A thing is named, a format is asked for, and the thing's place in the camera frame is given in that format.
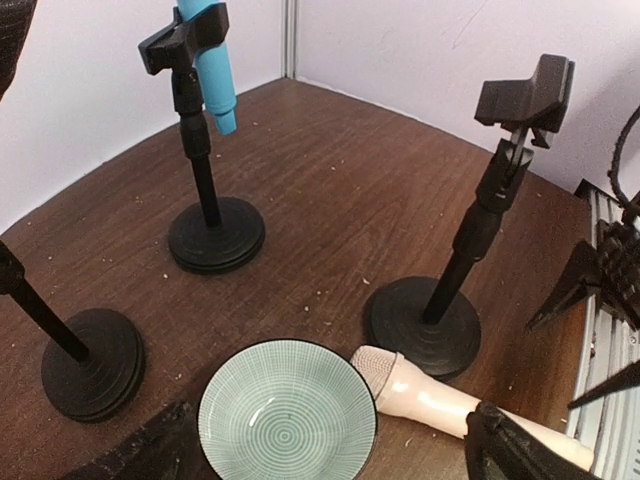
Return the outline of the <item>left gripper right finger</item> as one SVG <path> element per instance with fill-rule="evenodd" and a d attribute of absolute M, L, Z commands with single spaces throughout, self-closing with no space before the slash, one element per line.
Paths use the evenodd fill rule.
<path fill-rule="evenodd" d="M 482 401 L 466 417 L 470 479 L 593 479 L 592 450 Z"/>

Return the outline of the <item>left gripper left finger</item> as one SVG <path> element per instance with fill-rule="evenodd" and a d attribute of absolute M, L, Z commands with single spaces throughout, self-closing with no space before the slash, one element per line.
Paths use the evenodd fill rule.
<path fill-rule="evenodd" d="M 199 440 L 194 407 L 175 402 L 118 446 L 64 475 L 66 479 L 196 479 Z"/>

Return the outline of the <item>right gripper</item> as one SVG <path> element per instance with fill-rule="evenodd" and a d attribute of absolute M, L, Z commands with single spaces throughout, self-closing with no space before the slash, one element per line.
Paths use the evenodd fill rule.
<path fill-rule="evenodd" d="M 573 248 L 547 299 L 526 323 L 531 331 L 557 319 L 599 288 L 608 311 L 639 329 L 639 205 L 626 204 L 622 222 L 597 223 L 597 250 L 586 240 Z M 640 384 L 640 361 L 629 364 L 572 400 L 573 410 Z"/>

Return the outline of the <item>black microphone stand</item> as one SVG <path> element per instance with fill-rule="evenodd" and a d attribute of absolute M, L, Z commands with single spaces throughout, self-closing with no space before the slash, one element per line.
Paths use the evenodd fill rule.
<path fill-rule="evenodd" d="M 368 343 L 403 354 L 440 380 L 454 378 L 471 366 L 481 345 L 481 323 L 460 288 L 488 253 L 514 203 L 534 157 L 525 144 L 547 149 L 559 132 L 574 72 L 574 61 L 544 54 L 528 79 L 483 84 L 476 121 L 499 125 L 511 136 L 499 141 L 476 187 L 442 276 L 401 278 L 371 295 L 364 314 Z"/>
<path fill-rule="evenodd" d="M 177 6 L 172 22 L 142 41 L 139 52 L 148 74 L 171 73 L 174 109 L 185 156 L 191 163 L 198 203 L 171 223 L 169 251 L 184 270 L 217 275 L 236 270 L 260 251 L 266 238 L 265 222 L 246 200 L 220 197 L 210 165 L 211 141 L 199 76 L 194 61 L 194 35 Z"/>
<path fill-rule="evenodd" d="M 136 396 L 146 351 L 135 324 L 108 308 L 80 311 L 62 321 L 26 279 L 21 261 L 1 245 L 1 293 L 10 296 L 50 338 L 41 361 L 46 397 L 79 423 L 108 421 Z"/>

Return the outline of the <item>pink toy microphone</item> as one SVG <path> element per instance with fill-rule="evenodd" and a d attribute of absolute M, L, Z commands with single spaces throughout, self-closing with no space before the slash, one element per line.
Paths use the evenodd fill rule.
<path fill-rule="evenodd" d="M 359 347 L 350 363 L 368 385 L 378 412 L 425 424 L 456 438 L 468 433 L 466 417 L 480 400 L 425 374 L 399 352 Z M 578 440 L 516 414 L 506 414 L 560 457 L 585 471 L 594 452 Z"/>

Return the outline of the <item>blue toy microphone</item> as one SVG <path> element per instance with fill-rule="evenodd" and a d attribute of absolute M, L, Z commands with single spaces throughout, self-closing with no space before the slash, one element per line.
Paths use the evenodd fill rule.
<path fill-rule="evenodd" d="M 194 35 L 194 61 L 206 110 L 221 135 L 237 129 L 236 92 L 226 46 L 227 5 L 222 1 L 178 1 L 183 22 Z"/>

